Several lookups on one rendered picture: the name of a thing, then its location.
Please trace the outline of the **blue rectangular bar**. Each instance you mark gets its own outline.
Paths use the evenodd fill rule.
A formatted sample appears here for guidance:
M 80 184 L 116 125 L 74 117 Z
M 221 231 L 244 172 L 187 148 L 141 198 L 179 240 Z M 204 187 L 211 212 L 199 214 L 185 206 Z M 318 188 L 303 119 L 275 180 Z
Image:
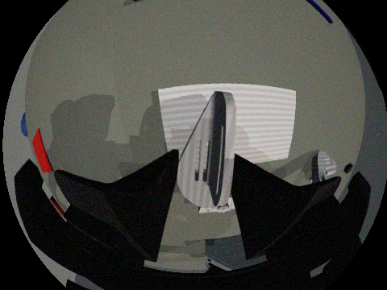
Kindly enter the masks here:
M 333 23 L 332 20 L 330 19 L 330 16 L 328 16 L 326 12 L 322 10 L 322 7 L 320 7 L 316 2 L 314 2 L 313 0 L 306 0 L 306 1 L 309 4 L 312 4 L 312 6 L 315 7 L 315 9 L 318 10 L 318 12 L 322 14 L 322 16 L 325 17 L 325 19 L 328 20 L 329 23 Z

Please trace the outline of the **red flat plate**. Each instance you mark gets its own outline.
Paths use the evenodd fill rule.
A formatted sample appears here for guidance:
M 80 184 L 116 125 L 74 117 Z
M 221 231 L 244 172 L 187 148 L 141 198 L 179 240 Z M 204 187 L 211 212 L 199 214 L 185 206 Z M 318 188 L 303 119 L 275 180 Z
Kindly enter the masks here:
M 51 161 L 48 160 L 48 154 L 46 154 L 44 143 L 42 141 L 42 135 L 40 135 L 41 131 L 35 133 L 35 138 L 32 140 L 33 147 L 35 148 L 36 157 L 38 157 L 38 161 L 40 162 L 43 173 L 54 171 L 52 170 Z

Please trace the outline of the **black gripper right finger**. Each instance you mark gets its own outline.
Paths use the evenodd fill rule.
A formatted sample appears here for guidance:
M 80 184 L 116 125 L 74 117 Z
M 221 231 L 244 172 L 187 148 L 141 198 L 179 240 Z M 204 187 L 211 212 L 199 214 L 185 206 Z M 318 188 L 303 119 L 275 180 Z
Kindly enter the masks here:
M 231 195 L 245 259 L 262 257 L 265 249 L 299 222 L 313 205 L 332 196 L 342 177 L 294 186 L 235 154 Z

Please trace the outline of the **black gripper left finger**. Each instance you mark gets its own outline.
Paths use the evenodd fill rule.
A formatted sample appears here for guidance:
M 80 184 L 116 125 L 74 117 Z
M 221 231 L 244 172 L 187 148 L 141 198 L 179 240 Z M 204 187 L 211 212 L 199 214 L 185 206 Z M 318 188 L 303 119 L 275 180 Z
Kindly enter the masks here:
M 116 226 L 147 261 L 157 262 L 162 234 L 177 181 L 180 151 L 172 149 L 114 183 L 54 171 L 69 204 Z

